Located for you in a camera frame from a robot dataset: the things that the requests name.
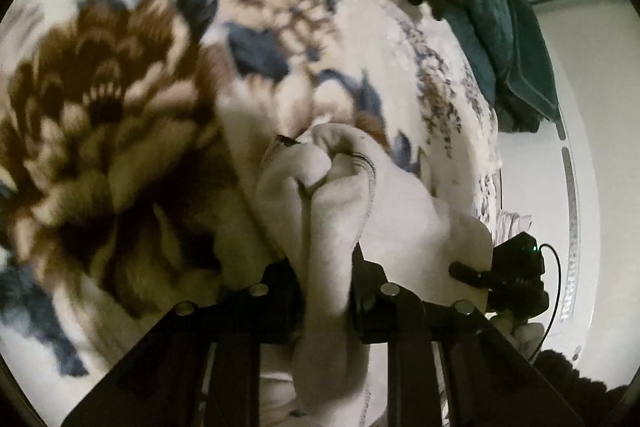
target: white wall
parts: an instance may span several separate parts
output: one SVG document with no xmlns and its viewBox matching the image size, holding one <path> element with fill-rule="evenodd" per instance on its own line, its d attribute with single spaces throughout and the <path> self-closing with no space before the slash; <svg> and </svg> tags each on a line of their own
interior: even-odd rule
<svg viewBox="0 0 640 427">
<path fill-rule="evenodd" d="M 640 17 L 627 1 L 538 13 L 559 55 L 593 155 L 602 250 L 578 369 L 610 386 L 640 365 Z"/>
</svg>

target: silver screw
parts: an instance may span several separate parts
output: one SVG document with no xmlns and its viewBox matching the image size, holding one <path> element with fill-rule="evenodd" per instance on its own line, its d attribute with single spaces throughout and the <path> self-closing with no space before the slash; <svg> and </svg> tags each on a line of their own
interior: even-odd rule
<svg viewBox="0 0 640 427">
<path fill-rule="evenodd" d="M 453 304 L 453 308 L 463 315 L 471 315 L 476 309 L 471 301 L 457 301 Z"/>
<path fill-rule="evenodd" d="M 392 282 L 385 282 L 382 286 L 380 286 L 380 291 L 389 297 L 395 297 L 400 293 L 400 287 L 397 284 L 393 284 Z"/>
<path fill-rule="evenodd" d="M 249 293 L 254 297 L 264 297 L 269 293 L 269 287 L 266 284 L 258 282 L 249 288 Z"/>
<path fill-rule="evenodd" d="M 194 311 L 196 311 L 197 308 L 198 307 L 191 301 L 183 301 L 178 302 L 174 306 L 174 312 L 176 315 L 180 315 L 180 317 L 186 317 L 187 315 L 191 315 Z"/>
</svg>

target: dark green towel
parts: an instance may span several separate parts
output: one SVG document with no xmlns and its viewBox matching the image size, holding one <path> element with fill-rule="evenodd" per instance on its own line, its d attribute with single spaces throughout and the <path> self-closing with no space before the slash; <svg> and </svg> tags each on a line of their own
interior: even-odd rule
<svg viewBox="0 0 640 427">
<path fill-rule="evenodd" d="M 503 131 L 535 132 L 540 120 L 560 118 L 545 41 L 526 0 L 473 0 L 445 19 L 460 41 Z"/>
</svg>

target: floral blanket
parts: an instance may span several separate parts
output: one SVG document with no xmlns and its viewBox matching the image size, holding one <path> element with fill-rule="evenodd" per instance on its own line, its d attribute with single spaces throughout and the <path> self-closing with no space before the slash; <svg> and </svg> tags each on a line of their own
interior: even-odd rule
<svg viewBox="0 0 640 427">
<path fill-rule="evenodd" d="M 246 126 L 265 140 L 359 127 L 495 230 L 495 113 L 447 23 L 418 15 L 389 0 L 14 1 L 0 23 L 0 346 L 49 425 L 177 301 L 234 288 L 243 268 L 220 264 L 259 233 L 227 148 Z M 242 118 L 220 121 L 220 97 Z M 55 403 L 20 377 L 17 329 L 52 354 Z"/>
</svg>

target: white cloth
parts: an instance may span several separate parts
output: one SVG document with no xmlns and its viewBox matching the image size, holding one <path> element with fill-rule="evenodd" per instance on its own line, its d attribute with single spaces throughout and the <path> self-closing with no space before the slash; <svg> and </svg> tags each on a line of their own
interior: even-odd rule
<svg viewBox="0 0 640 427">
<path fill-rule="evenodd" d="M 480 221 L 431 197 L 366 133 L 321 124 L 301 140 L 274 142 L 253 164 L 258 172 L 251 162 L 239 169 L 250 206 L 305 296 L 293 351 L 263 349 L 262 424 L 289 424 L 289 411 L 301 409 L 316 425 L 371 425 L 386 405 L 386 350 L 369 352 L 350 330 L 354 246 L 359 241 L 367 260 L 423 300 L 465 298 L 484 309 L 486 292 L 453 280 L 447 269 L 452 261 L 489 269 L 492 239 Z M 242 146 L 231 149 L 242 162 Z"/>
<path fill-rule="evenodd" d="M 498 210 L 494 233 L 494 247 L 515 237 L 520 232 L 529 232 L 533 222 L 531 216 L 521 216 L 517 212 Z"/>
</svg>

